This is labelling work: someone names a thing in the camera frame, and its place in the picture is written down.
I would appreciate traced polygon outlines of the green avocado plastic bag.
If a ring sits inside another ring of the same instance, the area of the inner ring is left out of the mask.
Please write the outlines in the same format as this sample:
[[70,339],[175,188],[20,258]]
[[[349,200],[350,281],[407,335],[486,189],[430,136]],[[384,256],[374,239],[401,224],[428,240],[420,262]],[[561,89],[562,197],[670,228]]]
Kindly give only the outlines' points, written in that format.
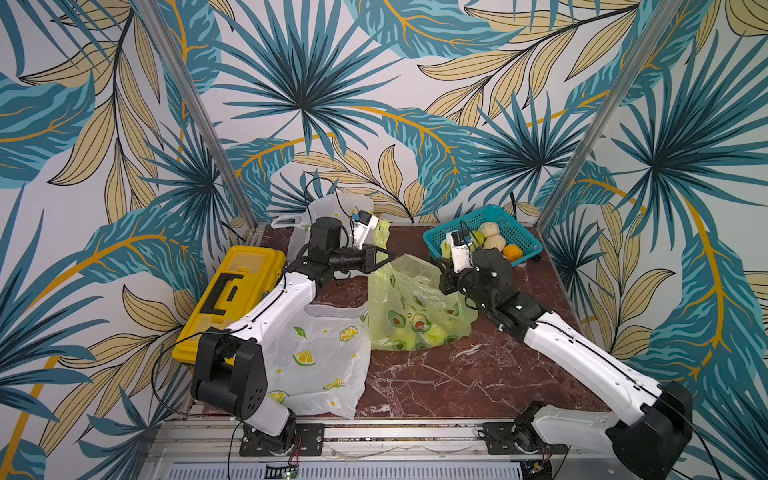
[[470,335],[478,312],[459,293],[443,294],[440,270],[403,254],[368,275],[368,327],[371,348],[421,351]]

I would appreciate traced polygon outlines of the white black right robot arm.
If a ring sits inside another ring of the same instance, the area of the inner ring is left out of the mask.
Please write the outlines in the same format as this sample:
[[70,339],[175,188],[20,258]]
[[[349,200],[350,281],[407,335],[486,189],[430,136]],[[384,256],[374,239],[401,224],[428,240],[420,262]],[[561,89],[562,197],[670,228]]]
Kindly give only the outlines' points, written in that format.
[[440,258],[439,288],[459,293],[497,330],[545,355],[607,406],[605,412],[567,410],[534,402],[507,432],[484,436],[533,455],[557,445],[615,457],[641,479],[664,479],[693,436],[693,400],[677,382],[666,385],[597,347],[557,312],[515,285],[511,263],[497,250]]

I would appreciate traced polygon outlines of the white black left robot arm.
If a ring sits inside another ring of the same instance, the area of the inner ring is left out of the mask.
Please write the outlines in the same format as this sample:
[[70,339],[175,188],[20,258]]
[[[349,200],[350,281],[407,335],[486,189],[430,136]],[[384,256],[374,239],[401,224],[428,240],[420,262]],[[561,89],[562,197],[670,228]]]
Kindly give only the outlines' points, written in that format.
[[366,242],[379,222],[366,211],[353,214],[349,244],[344,246],[341,220],[315,220],[308,242],[263,300],[225,329],[210,327],[201,333],[192,398],[235,417],[271,442],[272,450],[292,446],[297,437],[296,415],[268,394],[264,350],[337,272],[370,274],[395,259],[393,252]]

